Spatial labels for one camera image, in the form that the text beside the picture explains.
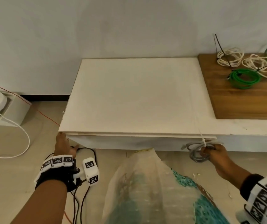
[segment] white box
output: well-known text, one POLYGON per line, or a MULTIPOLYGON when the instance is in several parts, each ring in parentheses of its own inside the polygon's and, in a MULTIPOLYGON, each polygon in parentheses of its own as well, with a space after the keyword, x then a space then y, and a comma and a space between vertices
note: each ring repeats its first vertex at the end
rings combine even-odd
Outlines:
MULTIPOLYGON (((22 101, 20 99, 18 94, 13 95, 11 93, 2 93, 7 97, 7 104, 4 109, 0 112, 5 118, 12 120, 16 122, 18 125, 21 125, 24 117, 26 116, 31 103, 24 98, 22 98, 25 101, 22 101)), ((11 126, 11 127, 17 127, 15 124, 5 120, 3 117, 0 116, 0 126, 11 126)))

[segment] left hand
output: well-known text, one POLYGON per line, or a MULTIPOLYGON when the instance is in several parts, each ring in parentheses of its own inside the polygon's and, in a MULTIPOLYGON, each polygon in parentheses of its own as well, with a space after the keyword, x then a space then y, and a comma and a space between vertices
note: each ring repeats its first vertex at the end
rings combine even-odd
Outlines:
POLYGON ((74 148, 70 147, 69 139, 66 138, 66 134, 59 132, 56 136, 54 156, 72 155, 72 157, 75 158, 76 151, 78 148, 79 148, 79 145, 76 145, 74 148))

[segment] white wall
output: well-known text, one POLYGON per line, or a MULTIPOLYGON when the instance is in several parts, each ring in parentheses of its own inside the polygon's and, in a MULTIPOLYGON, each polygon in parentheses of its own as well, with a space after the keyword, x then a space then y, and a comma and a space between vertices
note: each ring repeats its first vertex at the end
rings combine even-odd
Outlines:
POLYGON ((267 0, 0 0, 0 86, 70 94, 81 58, 247 52, 267 44, 267 0))

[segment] black baseboard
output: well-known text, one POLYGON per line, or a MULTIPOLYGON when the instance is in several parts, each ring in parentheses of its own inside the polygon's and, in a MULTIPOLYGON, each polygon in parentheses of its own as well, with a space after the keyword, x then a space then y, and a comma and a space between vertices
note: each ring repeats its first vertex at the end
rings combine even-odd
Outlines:
POLYGON ((69 95, 21 95, 27 101, 68 101, 69 95))

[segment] right hand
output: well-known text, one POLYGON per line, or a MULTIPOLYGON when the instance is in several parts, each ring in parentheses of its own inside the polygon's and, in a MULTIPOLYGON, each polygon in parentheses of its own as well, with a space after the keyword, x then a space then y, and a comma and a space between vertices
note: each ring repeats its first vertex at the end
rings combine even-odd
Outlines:
POLYGON ((229 158, 227 150, 224 146, 215 144, 215 150, 203 147, 201 153, 210 155, 210 162, 215 166, 216 172, 225 180, 230 179, 230 170, 234 166, 234 162, 229 158))

